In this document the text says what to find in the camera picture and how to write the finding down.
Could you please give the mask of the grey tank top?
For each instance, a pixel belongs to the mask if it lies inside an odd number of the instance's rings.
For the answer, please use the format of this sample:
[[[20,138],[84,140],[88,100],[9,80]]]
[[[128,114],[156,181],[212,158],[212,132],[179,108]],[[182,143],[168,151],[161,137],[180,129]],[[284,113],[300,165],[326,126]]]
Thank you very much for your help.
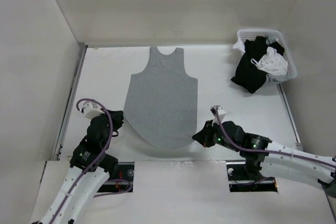
[[[198,80],[186,73],[184,50],[165,55],[151,47],[144,70],[131,75],[123,115],[150,145],[181,148],[193,142],[197,98]]]

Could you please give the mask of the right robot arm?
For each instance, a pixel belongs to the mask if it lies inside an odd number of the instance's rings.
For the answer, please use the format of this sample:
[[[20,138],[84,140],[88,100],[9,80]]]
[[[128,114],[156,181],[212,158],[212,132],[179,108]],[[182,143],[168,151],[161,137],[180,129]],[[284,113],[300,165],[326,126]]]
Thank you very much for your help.
[[[220,145],[244,158],[244,175],[251,180],[279,177],[301,182],[335,197],[335,158],[289,148],[267,137],[246,133],[232,121],[207,121],[193,140],[204,147]]]

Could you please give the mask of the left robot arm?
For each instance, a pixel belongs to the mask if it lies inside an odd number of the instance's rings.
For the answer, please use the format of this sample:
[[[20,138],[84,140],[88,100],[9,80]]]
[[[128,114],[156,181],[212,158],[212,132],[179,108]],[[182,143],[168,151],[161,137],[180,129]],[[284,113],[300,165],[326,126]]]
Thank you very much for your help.
[[[123,124],[122,111],[98,113],[75,148],[64,182],[46,214],[37,223],[79,223],[98,189],[118,175],[118,159],[106,154]]]

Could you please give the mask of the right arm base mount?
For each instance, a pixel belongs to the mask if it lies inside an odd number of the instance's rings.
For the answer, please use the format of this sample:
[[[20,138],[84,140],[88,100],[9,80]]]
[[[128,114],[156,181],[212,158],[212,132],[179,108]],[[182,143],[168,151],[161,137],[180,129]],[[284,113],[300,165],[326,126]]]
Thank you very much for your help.
[[[278,192],[274,177],[248,172],[244,162],[228,162],[226,169],[231,193]]]

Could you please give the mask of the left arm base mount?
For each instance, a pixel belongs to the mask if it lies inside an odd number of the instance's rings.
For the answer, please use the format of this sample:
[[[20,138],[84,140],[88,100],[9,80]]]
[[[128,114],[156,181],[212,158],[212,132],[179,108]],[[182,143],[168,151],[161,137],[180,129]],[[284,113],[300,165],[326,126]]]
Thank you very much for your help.
[[[118,169],[113,176],[110,176],[100,189],[99,193],[120,193],[126,191],[134,180],[134,162],[119,163]]]

